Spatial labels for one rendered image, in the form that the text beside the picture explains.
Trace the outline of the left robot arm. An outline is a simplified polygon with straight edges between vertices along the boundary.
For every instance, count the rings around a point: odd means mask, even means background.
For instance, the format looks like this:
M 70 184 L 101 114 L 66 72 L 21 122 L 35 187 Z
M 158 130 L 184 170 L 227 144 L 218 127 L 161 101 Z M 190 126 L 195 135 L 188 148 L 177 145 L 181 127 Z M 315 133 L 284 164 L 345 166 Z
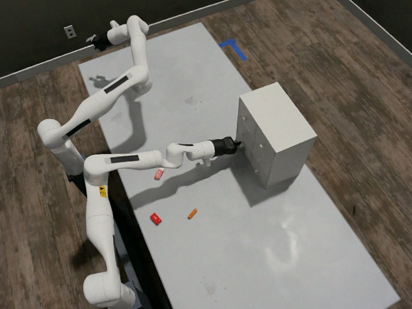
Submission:
M 50 149 L 68 175 L 78 175 L 84 171 L 84 160 L 70 138 L 108 113 L 121 94 L 129 88 L 138 94 L 145 94 L 152 88 L 145 37 L 148 31 L 148 25 L 135 15 L 127 20 L 127 24 L 117 27 L 115 35 L 119 41 L 131 39 L 134 66 L 111 84 L 84 100 L 72 119 L 65 125 L 61 126 L 54 119 L 43 120 L 38 125 L 37 132 L 44 146 Z

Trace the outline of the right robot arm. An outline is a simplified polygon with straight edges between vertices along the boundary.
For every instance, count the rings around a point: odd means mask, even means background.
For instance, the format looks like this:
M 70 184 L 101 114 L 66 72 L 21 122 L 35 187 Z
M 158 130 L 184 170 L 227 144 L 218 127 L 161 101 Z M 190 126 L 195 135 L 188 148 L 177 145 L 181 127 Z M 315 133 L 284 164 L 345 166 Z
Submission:
M 183 153 L 190 161 L 204 157 L 200 143 L 171 143 L 166 149 L 166 159 L 158 150 L 134 154 L 94 154 L 86 158 L 86 234 L 107 266 L 107 272 L 89 275 L 84 281 L 84 296 L 89 304 L 108 309 L 131 309 L 135 303 L 132 289 L 120 281 L 113 213 L 108 200 L 109 172 L 116 169 L 177 169 L 183 164 Z

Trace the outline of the orange aa battery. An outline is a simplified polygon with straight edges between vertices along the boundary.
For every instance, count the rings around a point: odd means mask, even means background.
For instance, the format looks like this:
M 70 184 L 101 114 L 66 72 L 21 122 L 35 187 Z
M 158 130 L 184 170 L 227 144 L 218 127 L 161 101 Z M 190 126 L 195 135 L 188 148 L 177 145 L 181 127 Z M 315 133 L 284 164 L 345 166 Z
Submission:
M 194 209 L 188 216 L 189 219 L 193 217 L 193 215 L 197 212 L 197 209 Z

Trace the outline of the red eraser with white tip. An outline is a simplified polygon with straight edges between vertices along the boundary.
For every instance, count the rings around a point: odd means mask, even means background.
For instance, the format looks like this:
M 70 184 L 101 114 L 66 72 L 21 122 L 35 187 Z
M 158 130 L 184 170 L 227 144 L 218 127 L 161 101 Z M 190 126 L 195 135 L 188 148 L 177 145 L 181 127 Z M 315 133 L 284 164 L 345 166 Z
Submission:
M 157 173 L 155 174 L 154 178 L 159 180 L 164 172 L 165 168 L 159 168 Z

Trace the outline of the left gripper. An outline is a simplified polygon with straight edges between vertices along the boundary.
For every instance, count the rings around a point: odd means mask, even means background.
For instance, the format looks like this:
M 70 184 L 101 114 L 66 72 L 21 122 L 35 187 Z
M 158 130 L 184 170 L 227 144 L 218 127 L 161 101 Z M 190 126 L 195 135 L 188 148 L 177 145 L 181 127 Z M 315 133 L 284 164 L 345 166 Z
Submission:
M 110 25 L 112 27 L 111 30 L 108 30 L 107 32 L 103 33 L 102 35 L 94 35 L 93 37 L 90 37 L 87 39 L 86 42 L 92 42 L 92 44 L 95 47 L 94 50 L 99 49 L 101 52 L 106 50 L 107 48 L 110 48 L 112 46 L 116 46 L 120 44 L 123 41 L 119 41 L 115 35 L 115 29 L 116 27 L 119 27 L 119 25 L 115 21 L 111 21 Z

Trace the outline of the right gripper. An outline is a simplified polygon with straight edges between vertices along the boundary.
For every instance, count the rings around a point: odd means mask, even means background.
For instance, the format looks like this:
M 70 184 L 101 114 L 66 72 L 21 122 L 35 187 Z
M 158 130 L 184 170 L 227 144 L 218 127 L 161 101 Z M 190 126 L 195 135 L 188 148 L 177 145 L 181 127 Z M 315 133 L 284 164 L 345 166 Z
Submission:
M 204 149 L 204 157 L 202 158 L 202 161 L 205 167 L 211 166 L 209 158 L 214 158 L 225 154 L 231 155 L 245 150 L 245 147 L 237 148 L 237 145 L 240 145 L 241 141 L 234 142 L 231 136 L 227 136 L 223 139 L 200 142 L 200 144 Z

